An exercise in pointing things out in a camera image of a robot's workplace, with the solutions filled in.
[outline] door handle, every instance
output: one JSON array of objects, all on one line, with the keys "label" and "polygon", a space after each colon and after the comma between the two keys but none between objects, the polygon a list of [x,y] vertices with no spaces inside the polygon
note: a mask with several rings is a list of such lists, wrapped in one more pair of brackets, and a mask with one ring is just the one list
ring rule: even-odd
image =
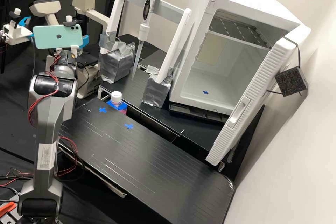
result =
[{"label": "door handle", "polygon": [[234,128],[250,101],[251,99],[243,96],[242,99],[238,102],[238,105],[235,107],[234,111],[232,112],[230,118],[226,122],[226,125],[228,125],[230,128]]}]

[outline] white bottle cap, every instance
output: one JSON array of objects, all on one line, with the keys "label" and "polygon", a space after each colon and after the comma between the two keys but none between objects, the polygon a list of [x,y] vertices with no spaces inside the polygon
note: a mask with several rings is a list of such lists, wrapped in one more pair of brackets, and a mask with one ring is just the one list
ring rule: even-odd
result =
[{"label": "white bottle cap", "polygon": [[111,102],[114,102],[114,103],[121,102],[121,93],[119,91],[113,91],[111,93]]},{"label": "white bottle cap", "polygon": [[14,14],[20,15],[20,13],[21,13],[21,10],[19,8],[15,8]]}]

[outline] label sticker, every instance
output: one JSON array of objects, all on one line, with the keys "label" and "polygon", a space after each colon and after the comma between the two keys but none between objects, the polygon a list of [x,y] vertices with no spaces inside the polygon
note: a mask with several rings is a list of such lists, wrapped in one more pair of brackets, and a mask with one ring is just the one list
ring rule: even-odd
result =
[{"label": "label sticker", "polygon": [[50,170],[55,164],[57,141],[52,144],[40,143],[38,145],[38,159],[37,159],[37,169],[38,170]]}]

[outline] fridge door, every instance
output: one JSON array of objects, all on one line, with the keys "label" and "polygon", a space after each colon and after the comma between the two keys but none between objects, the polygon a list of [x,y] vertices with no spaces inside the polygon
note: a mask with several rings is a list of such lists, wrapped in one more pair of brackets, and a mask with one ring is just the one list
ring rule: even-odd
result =
[{"label": "fridge door", "polygon": [[[287,38],[300,45],[310,33],[310,28],[301,24],[286,35]],[[295,45],[288,40],[279,39],[268,52],[264,61],[255,73],[250,84],[236,104],[229,119],[217,136],[206,160],[217,165],[223,157],[239,141],[241,135],[250,124],[268,96],[266,90],[271,88],[275,75],[295,50]]]}]

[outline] silver duct tape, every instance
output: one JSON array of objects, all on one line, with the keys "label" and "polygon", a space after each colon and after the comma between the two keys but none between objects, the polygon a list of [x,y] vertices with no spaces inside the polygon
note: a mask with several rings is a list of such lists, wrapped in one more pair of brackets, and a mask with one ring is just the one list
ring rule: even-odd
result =
[{"label": "silver duct tape", "polygon": [[133,66],[134,61],[134,43],[126,45],[120,50],[114,50],[107,54],[99,54],[100,75],[103,81],[109,83],[116,82],[127,76]]},{"label": "silver duct tape", "polygon": [[106,50],[112,50],[112,47],[115,44],[117,32],[111,32],[109,35],[100,34],[99,46],[105,48]]},{"label": "silver duct tape", "polygon": [[162,108],[173,80],[172,68],[169,69],[167,77],[161,82],[156,83],[157,74],[149,75],[142,101],[151,106]]}]

